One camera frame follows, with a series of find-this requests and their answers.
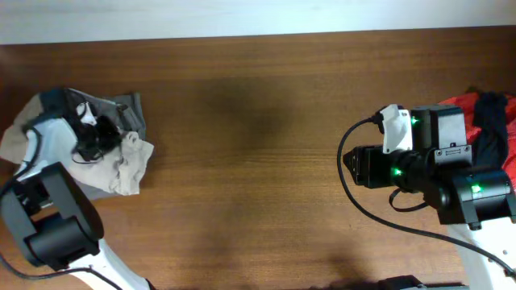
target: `cable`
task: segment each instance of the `cable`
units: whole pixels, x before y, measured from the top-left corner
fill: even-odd
[[[397,208],[396,206],[394,206],[394,198],[401,191],[402,191],[401,188],[396,188],[396,189],[394,189],[393,193],[391,193],[390,196],[389,196],[389,204],[397,212],[399,212],[399,213],[410,213],[410,212],[414,212],[416,210],[424,209],[424,208],[426,208],[428,206],[428,204],[426,202],[423,202],[422,204],[419,204],[419,205],[416,205],[416,206],[411,206],[409,208]]]
[[[343,174],[343,170],[342,170],[342,164],[341,164],[341,162],[342,162],[342,160],[341,160],[342,159],[342,150],[344,148],[344,143],[346,142],[347,137],[358,126],[361,126],[361,125],[363,125],[365,123],[368,123],[368,122],[373,122],[373,119],[374,118],[366,118],[366,119],[358,122],[357,124],[351,126],[346,131],[346,134],[344,134],[344,136],[340,140],[339,149],[337,150],[337,169],[339,171],[340,182],[342,183],[342,186],[344,187],[344,191],[346,192],[347,198],[349,198],[351,203],[361,213],[363,213],[366,217],[371,218],[373,221],[379,222],[380,224],[382,224],[384,226],[389,226],[389,227],[394,228],[396,230],[401,230],[401,231],[404,231],[404,232],[410,233],[410,234],[418,234],[418,235],[422,235],[422,236],[425,236],[425,237],[428,237],[428,238],[436,238],[438,240],[442,240],[444,242],[450,242],[450,243],[455,244],[457,246],[465,247],[466,249],[469,249],[471,251],[475,251],[476,253],[491,259],[492,261],[494,261],[495,263],[500,265],[502,268],[504,268],[505,271],[506,271],[506,275],[507,276],[512,277],[513,279],[516,279],[516,271],[513,268],[511,268],[507,263],[505,263],[504,261],[499,259],[496,255],[493,255],[493,254],[489,253],[488,251],[479,248],[478,246],[474,246],[474,245],[472,245],[470,243],[463,242],[463,241],[461,241],[459,239],[448,237],[448,236],[443,235],[443,234],[436,234],[436,233],[432,233],[432,232],[425,231],[425,230],[416,230],[416,229],[413,229],[413,228],[409,228],[407,226],[400,226],[400,225],[395,224],[393,222],[388,222],[388,221],[386,221],[386,220],[384,220],[384,219],[382,219],[380,217],[377,217],[376,215],[370,213],[364,207],[362,207],[362,205],[360,205],[360,203],[358,203],[358,201],[356,201],[356,199],[353,197],[351,191],[349,190],[349,187],[347,186],[346,180],[344,178],[344,174]]]
[[[19,177],[25,175],[25,173],[29,172],[29,170],[31,170],[34,167],[35,162],[37,161],[38,156],[40,155],[41,133],[34,127],[30,128],[29,130],[33,131],[36,136],[36,147],[35,147],[34,155],[32,156],[31,160],[27,163],[25,168],[22,169],[20,172],[16,173],[13,177],[11,177],[4,184],[2,189],[0,189],[0,198],[2,198],[3,195],[7,193],[7,191],[13,186],[13,184],[18,180]],[[95,275],[97,278],[106,282],[111,287],[115,288],[116,290],[122,290],[122,288],[119,287],[117,284],[115,284],[113,281],[107,279],[105,276],[103,276],[99,272],[95,271],[94,269],[88,268],[88,267],[68,269],[68,270],[63,270],[63,271],[57,271],[57,272],[50,273],[50,274],[43,274],[43,275],[28,275],[28,274],[22,273],[21,271],[16,270],[9,262],[7,262],[6,258],[2,255],[2,253],[0,253],[0,264],[3,265],[4,268],[7,269],[11,274],[14,274],[15,276],[18,276],[19,278],[22,278],[25,280],[33,280],[33,281],[34,280],[46,280],[46,279],[56,278],[56,277],[83,271],[83,272]]]

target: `black cloth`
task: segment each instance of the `black cloth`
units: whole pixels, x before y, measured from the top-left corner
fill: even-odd
[[[482,93],[475,103],[473,125],[482,129],[473,142],[473,164],[501,168],[509,155],[506,127],[507,99],[499,93]]]

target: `black strap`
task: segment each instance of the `black strap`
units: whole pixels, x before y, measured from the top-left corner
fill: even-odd
[[[416,206],[413,206],[413,207],[409,207],[409,208],[404,208],[404,209],[400,209],[400,208],[397,208],[396,206],[394,206],[394,198],[401,192],[402,190],[400,188],[396,188],[394,189],[393,193],[390,194],[389,196],[389,204],[390,206],[393,207],[394,210],[396,210],[397,212],[399,213],[409,213],[409,212],[413,212],[413,211],[416,211],[416,210],[420,210],[420,209],[424,209],[428,206],[428,204],[426,202],[423,202],[421,205],[416,205]]]

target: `wooden table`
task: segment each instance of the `wooden table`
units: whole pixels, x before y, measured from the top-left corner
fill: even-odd
[[[159,289],[309,288],[409,274],[451,282],[465,279],[455,247],[362,215],[344,196],[336,148],[350,125],[390,103],[430,104],[470,85],[516,91],[516,29],[4,46],[0,64],[2,129],[43,89],[142,93],[156,148],[141,194],[94,204],[108,243]],[[346,149],[381,140],[367,126]],[[383,218],[445,233],[433,209],[394,212],[390,190],[352,187]],[[28,266],[3,225],[0,237],[16,267],[49,270]],[[6,289],[87,289],[73,277],[28,282],[3,269],[0,280]]]

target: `crumpled fabric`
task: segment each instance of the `crumpled fabric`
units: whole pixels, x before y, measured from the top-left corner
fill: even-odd
[[[516,97],[509,94],[506,94],[506,97],[506,129],[509,154],[501,168],[507,172],[513,186],[516,186]],[[482,132],[480,127],[473,125],[475,104],[478,99],[478,93],[466,93],[440,102],[440,104],[452,104],[462,108],[464,111],[464,122],[466,124],[466,137],[468,138],[468,144],[473,144]]]
[[[119,96],[116,100],[117,102],[125,100],[126,103],[130,102],[131,104],[139,102],[139,95],[136,98],[134,95],[131,95],[129,98]],[[108,110],[109,108],[109,106],[103,106],[102,110]],[[127,123],[123,123],[123,119],[127,120],[127,112],[130,111],[127,108],[127,105],[125,105],[121,112],[124,118],[117,118],[116,122],[114,121],[118,127],[127,127]],[[112,196],[113,193],[122,195],[139,193],[139,182],[144,176],[147,162],[154,146],[139,138],[139,134],[144,136],[146,128],[139,104],[137,104],[136,108],[139,108],[139,111],[137,109],[135,114],[131,113],[131,115],[135,116],[135,121],[130,120],[129,125],[133,126],[137,132],[123,133],[121,145],[104,155],[104,158],[97,163],[72,164],[67,167],[72,177],[89,199],[108,197]],[[22,126],[41,113],[43,113],[43,107],[41,106],[39,95],[35,95],[16,116],[13,125],[4,132],[2,142],[0,143],[0,157],[15,164],[23,162],[23,157],[27,150],[27,137],[22,132]],[[79,162],[83,161],[78,154],[73,159]]]

